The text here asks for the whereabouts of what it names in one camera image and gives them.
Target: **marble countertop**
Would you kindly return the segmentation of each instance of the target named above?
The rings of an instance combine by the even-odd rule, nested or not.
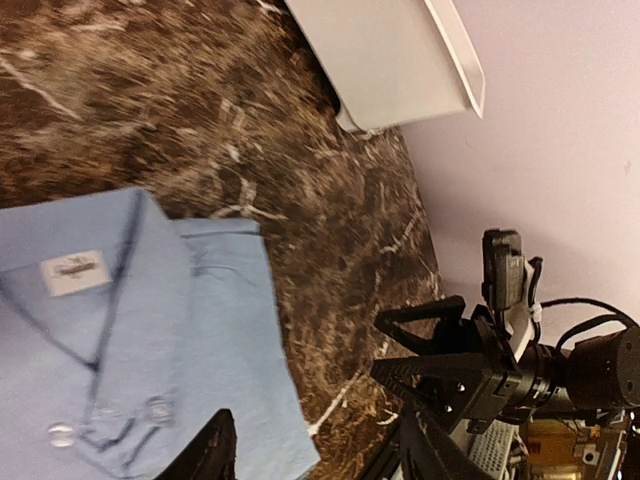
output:
[[[341,131],[267,0],[5,0],[0,72],[0,207],[141,185],[173,218],[262,224],[311,478],[355,478],[397,408],[368,378],[399,352],[375,312],[440,294],[400,131]]]

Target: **light blue shirt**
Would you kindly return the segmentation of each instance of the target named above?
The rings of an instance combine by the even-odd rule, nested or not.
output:
[[[52,296],[41,262],[111,282]],[[0,211],[0,478],[153,479],[220,408],[239,480],[319,460],[282,350],[258,225],[169,221],[144,190]]]

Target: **folded blue shirt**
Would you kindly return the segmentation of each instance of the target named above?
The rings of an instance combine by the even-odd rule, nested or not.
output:
[[[239,480],[319,460],[255,222],[126,189],[0,211],[0,478],[153,479],[221,408]]]

